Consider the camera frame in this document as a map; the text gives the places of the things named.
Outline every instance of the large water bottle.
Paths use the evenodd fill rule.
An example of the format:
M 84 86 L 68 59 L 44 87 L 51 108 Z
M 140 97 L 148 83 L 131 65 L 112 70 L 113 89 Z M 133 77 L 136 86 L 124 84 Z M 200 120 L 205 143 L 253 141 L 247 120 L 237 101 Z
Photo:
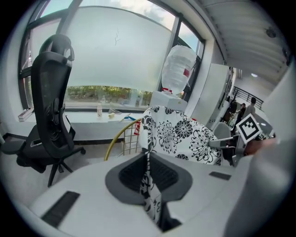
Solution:
M 181 93 L 193 72 L 196 57 L 192 49 L 181 45 L 174 46 L 162 69 L 162 87 L 171 90 L 172 94 Z

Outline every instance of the curved white surface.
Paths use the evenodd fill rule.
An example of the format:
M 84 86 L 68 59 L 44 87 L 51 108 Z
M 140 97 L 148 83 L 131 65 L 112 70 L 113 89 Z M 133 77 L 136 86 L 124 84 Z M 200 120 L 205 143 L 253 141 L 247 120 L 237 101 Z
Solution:
M 25 205 L 17 201 L 13 201 L 15 208 L 23 220 L 40 236 L 50 237 L 70 237 L 62 231 L 57 230 L 45 221 L 41 220 L 37 215 L 30 211 Z
M 145 213 L 142 206 L 123 204 L 105 186 L 105 176 L 114 166 L 131 158 L 82 167 L 41 195 L 30 207 L 42 216 L 66 192 L 80 193 L 80 197 L 62 221 L 59 230 L 77 237 L 157 236 L 161 231 Z
M 241 195 L 252 156 L 243 157 L 224 189 L 212 202 L 181 226 L 162 237 L 222 237 L 227 220 Z
M 132 158 L 122 156 L 82 167 L 41 195 L 30 207 L 42 216 L 66 192 L 80 193 L 59 230 L 77 237 L 162 235 L 142 206 L 119 202 L 105 186 L 105 176 L 114 166 Z M 222 236 L 227 218 L 243 188 L 250 158 L 243 158 L 239 166 L 219 167 L 189 162 L 161 155 L 164 159 L 185 168 L 193 177 L 193 185 L 181 201 L 168 203 L 172 218 L 184 222 L 166 232 L 170 236 Z M 230 174 L 229 181 L 209 176 L 212 171 Z

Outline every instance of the black rubber pad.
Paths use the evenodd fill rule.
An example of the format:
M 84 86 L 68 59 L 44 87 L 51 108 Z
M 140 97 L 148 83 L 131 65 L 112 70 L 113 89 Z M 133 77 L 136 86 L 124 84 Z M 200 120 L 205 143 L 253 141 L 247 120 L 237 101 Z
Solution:
M 43 216 L 42 220 L 57 228 L 74 205 L 79 193 L 67 191 Z
M 223 173 L 215 172 L 215 171 L 209 173 L 209 175 L 216 177 L 218 179 L 223 179 L 223 180 L 229 180 L 231 178 L 231 175 L 227 175 L 227 174 L 223 174 Z

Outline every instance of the floor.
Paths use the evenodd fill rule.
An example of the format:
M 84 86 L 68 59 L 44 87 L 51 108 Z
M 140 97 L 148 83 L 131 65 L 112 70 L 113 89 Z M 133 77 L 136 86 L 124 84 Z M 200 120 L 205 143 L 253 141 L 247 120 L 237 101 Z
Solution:
M 65 163 L 73 171 L 89 164 L 104 161 L 109 144 L 84 145 L 83 147 L 86 150 L 85 155 L 77 153 L 65 160 Z M 118 156 L 122 151 L 123 145 L 116 143 L 110 156 Z M 43 174 L 40 174 L 30 167 L 19 166 L 16 163 L 16 158 L 16 155 L 5 155 L 0 152 L 0 179 L 12 199 L 18 200 L 25 206 L 30 206 L 37 197 L 48 189 L 47 183 L 51 166 L 48 166 Z M 67 175 L 69 175 L 69 172 L 65 169 L 63 173 L 57 172 L 53 185 Z

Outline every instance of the glass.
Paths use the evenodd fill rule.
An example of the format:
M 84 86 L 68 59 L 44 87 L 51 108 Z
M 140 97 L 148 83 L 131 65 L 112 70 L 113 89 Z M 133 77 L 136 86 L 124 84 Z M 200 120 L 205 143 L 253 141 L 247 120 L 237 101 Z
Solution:
M 70 6 L 71 2 L 72 0 L 50 0 L 41 17 L 66 9 Z
M 30 34 L 27 35 L 21 57 L 21 71 L 32 66 Z
M 69 86 L 157 89 L 171 37 L 167 28 L 125 10 L 83 7 L 66 35 L 75 52 Z
M 80 6 L 107 6 L 145 16 L 172 30 L 175 16 L 148 0 L 83 0 Z
M 179 41 L 180 45 L 184 45 L 192 48 L 196 53 L 198 53 L 198 38 L 183 22 L 181 23 L 180 32 L 179 32 Z
M 31 30 L 30 46 L 32 62 L 39 55 L 42 44 L 56 33 L 60 21 L 61 19 L 52 20 Z
M 28 107 L 34 108 L 33 97 L 32 97 L 32 88 L 31 88 L 31 76 L 25 77 L 23 80 L 24 80 L 24 85 L 25 85 L 25 94 L 26 94 Z
M 146 110 L 152 93 L 122 87 L 69 86 L 65 95 L 66 107 L 97 106 L 104 108 L 138 108 Z

